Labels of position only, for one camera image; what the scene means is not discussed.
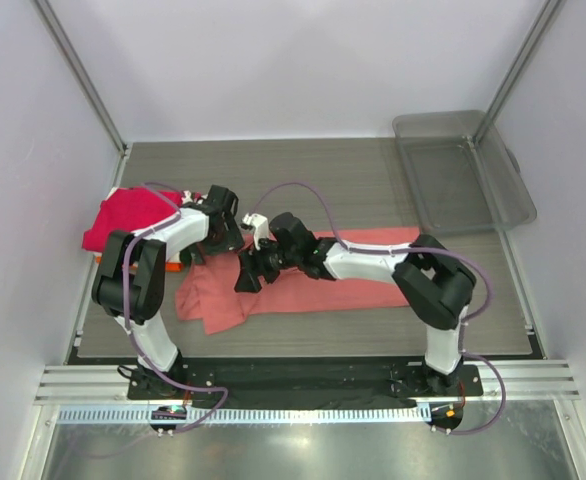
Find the salmon pink t shirt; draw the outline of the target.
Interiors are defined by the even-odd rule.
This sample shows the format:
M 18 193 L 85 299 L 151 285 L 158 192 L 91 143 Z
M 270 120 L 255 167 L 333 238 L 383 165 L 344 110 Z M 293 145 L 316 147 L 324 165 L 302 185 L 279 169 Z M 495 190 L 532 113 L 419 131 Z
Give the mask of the salmon pink t shirt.
M 406 307 L 395 285 L 370 280 L 314 280 L 292 269 L 258 293 L 234 290 L 240 272 L 238 255 L 207 256 L 189 269 L 174 295 L 181 321 L 200 319 L 208 335 L 243 324 L 250 316 L 269 313 L 313 313 Z

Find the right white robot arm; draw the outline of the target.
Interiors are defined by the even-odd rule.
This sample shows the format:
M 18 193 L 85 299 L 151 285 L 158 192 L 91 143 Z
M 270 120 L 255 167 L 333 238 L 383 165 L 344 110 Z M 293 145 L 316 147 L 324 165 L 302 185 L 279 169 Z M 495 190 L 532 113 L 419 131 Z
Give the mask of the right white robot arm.
M 408 244 L 381 246 L 317 237 L 289 212 L 269 221 L 247 214 L 241 225 L 253 232 L 252 245 L 239 254 L 237 292 L 257 293 L 285 270 L 313 280 L 366 280 L 396 286 L 426 325 L 427 348 L 417 390 L 444 396 L 460 382 L 461 323 L 476 277 L 451 257 L 434 237 L 420 235 Z

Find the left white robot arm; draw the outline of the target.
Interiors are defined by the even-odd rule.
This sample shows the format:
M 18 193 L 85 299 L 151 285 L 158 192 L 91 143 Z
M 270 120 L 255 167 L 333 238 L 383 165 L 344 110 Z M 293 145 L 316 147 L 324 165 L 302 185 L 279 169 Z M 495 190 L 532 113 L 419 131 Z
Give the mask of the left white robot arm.
M 171 340 L 161 315 L 165 264 L 184 250 L 209 255 L 234 252 L 244 245 L 236 223 L 239 200 L 230 189 L 210 187 L 199 198 L 177 203 L 155 189 L 143 190 L 169 207 L 169 214 L 134 231 L 109 234 L 92 286 L 92 301 L 113 317 L 137 354 L 133 382 L 140 380 L 163 398 L 183 391 L 222 392 L 222 387 L 187 384 L 183 356 Z

